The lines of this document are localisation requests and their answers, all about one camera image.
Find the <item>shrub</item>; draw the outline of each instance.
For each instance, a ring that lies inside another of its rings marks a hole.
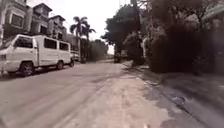
[[[165,35],[154,39],[150,68],[154,72],[189,71],[201,50],[201,41],[194,29],[184,24],[173,24]]]

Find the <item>pavement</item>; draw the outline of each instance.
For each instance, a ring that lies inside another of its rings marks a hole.
[[[176,104],[209,128],[224,126],[224,79],[222,76],[184,73],[155,74],[148,66],[131,69],[132,73],[153,86],[164,97]]]
[[[207,128],[112,63],[0,78],[0,128]]]

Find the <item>van windshield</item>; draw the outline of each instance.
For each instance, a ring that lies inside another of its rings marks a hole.
[[[0,50],[7,49],[11,45],[12,40],[14,38],[15,38],[15,36],[11,36],[11,37],[3,40],[3,43],[2,43],[2,46],[0,47]]]

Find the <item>van door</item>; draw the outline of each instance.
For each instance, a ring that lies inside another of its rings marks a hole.
[[[56,65],[59,60],[58,41],[44,38],[43,47],[40,47],[39,52],[41,66]]]
[[[21,63],[21,61],[32,61],[34,66],[38,66],[37,44],[32,37],[18,36],[12,50],[12,60]]]

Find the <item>sidewalk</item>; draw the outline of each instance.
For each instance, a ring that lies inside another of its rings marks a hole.
[[[134,69],[140,78],[157,88],[169,100],[199,121],[212,128],[224,126],[224,78],[222,76],[155,74],[150,72],[148,66]]]

